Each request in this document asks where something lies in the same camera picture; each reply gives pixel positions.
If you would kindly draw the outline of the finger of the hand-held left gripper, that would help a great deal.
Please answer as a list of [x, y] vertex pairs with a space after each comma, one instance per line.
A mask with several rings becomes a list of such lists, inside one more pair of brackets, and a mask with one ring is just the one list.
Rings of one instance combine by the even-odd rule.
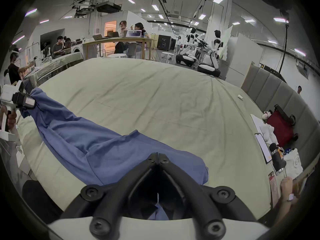
[[22, 92], [14, 93], [12, 102], [18, 109], [34, 109], [36, 106], [35, 99]]

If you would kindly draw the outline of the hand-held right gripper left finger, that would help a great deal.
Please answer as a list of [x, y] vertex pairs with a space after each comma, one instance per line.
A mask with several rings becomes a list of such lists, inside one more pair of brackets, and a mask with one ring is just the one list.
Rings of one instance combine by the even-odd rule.
[[93, 217], [89, 225], [92, 236], [119, 236], [123, 216], [147, 220], [158, 209], [155, 189], [146, 190], [157, 166], [158, 153], [152, 153], [118, 182], [83, 187], [60, 219]]

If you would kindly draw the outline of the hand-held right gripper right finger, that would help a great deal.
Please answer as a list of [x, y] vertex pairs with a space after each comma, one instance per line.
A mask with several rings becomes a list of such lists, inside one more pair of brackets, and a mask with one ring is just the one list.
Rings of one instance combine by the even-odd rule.
[[165, 154], [158, 154], [159, 205], [169, 220], [192, 218], [198, 238], [223, 238], [223, 219], [257, 222], [234, 190], [227, 186], [198, 184]]

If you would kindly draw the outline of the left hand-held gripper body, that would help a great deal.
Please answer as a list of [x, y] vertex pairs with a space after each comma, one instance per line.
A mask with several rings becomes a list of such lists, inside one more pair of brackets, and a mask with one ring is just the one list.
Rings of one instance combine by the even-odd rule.
[[4, 141], [19, 141], [17, 133], [12, 133], [8, 126], [8, 116], [16, 110], [17, 105], [13, 102], [14, 94], [24, 92], [24, 83], [18, 81], [15, 85], [6, 84], [1, 90], [1, 105], [6, 107], [7, 114], [1, 116], [0, 138]]

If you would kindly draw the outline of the person's left hand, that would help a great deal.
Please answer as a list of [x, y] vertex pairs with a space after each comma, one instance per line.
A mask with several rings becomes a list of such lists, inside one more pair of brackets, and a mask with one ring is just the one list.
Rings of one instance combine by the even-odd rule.
[[15, 124], [16, 124], [16, 118], [17, 118], [17, 114], [16, 111], [13, 110], [10, 114], [8, 114], [8, 110], [6, 108], [6, 106], [1, 105], [1, 109], [0, 109], [0, 129], [2, 129], [2, 120], [3, 120], [3, 116], [6, 115], [7, 116], [7, 127], [8, 130], [13, 130]]

